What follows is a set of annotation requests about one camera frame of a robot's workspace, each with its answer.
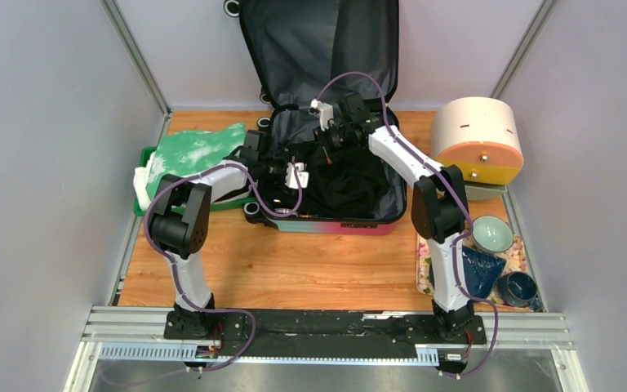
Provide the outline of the white cloth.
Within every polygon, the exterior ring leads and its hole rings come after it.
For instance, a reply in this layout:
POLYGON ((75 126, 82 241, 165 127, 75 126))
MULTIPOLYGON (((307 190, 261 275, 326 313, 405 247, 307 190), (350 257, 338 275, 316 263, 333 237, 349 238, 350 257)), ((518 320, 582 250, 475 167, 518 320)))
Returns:
POLYGON ((147 185, 149 182, 149 169, 147 167, 136 167, 132 180, 133 189, 136 194, 136 201, 141 212, 145 212, 152 202, 149 196, 147 185))

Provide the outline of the green tie-dye garment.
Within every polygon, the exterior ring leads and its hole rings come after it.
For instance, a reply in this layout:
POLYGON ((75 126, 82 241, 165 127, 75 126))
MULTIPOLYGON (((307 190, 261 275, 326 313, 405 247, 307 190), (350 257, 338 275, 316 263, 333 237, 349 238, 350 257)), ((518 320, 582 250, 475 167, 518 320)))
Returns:
POLYGON ((243 144, 246 132, 246 125, 237 122, 221 131, 179 131, 164 136, 146 166, 151 200, 163 176, 191 176, 214 167, 243 144))

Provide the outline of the black t-shirt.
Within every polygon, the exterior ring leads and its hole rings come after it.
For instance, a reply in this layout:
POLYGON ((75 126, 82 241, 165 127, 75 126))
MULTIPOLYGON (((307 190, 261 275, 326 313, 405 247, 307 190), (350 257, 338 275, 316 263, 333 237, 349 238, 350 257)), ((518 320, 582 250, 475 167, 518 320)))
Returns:
POLYGON ((213 205, 222 204, 222 203, 231 203, 233 201, 248 198, 251 194, 250 185, 245 185, 241 189, 235 189, 235 190, 229 191, 228 193, 223 194, 221 196, 216 195, 216 187, 213 187, 212 190, 213 192, 211 195, 212 196, 211 203, 213 205))

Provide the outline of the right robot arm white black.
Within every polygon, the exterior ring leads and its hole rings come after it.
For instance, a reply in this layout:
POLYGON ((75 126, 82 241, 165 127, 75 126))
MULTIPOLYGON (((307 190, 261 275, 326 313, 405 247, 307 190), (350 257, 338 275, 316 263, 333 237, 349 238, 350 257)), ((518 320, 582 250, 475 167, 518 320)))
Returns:
POLYGON ((389 123, 386 114, 376 116, 359 94, 335 107, 318 99, 309 112, 319 121, 315 139, 327 161, 344 148, 360 146, 392 167, 412 187, 411 221, 425 239, 433 272, 432 329, 438 339, 455 341, 474 318, 474 304, 463 280, 463 239, 468 225, 464 179, 455 166, 444 167, 416 148, 389 123))

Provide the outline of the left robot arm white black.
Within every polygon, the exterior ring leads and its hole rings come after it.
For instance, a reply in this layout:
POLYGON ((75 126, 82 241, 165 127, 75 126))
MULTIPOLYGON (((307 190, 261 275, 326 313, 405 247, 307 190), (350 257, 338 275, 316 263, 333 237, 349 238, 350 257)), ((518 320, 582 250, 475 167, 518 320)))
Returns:
POLYGON ((277 163, 269 154, 270 135, 247 131, 242 145, 213 167, 185 175, 165 171, 159 176, 156 194, 144 214, 145 237, 169 264, 176 298, 167 316, 169 326, 182 327, 198 339, 216 330, 220 310, 207 286, 201 249, 207 238, 211 205, 224 196, 249 188, 260 212, 281 217, 264 202, 258 189, 265 174, 285 172, 298 175, 300 169, 277 163))

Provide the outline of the black clothing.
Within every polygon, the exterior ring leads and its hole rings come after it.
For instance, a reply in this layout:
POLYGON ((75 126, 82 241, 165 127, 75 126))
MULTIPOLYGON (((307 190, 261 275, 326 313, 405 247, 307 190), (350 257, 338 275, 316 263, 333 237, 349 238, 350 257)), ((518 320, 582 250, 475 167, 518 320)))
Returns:
MULTIPOLYGON (((291 189, 292 196, 264 198, 274 210, 292 208, 304 217, 372 219, 382 200, 394 191, 385 165, 361 146, 335 152, 332 163, 325 162, 320 145, 313 140, 281 145, 265 157, 305 163, 309 172, 308 186, 301 194, 291 189)), ((259 160, 255 169, 258 181, 259 160)))

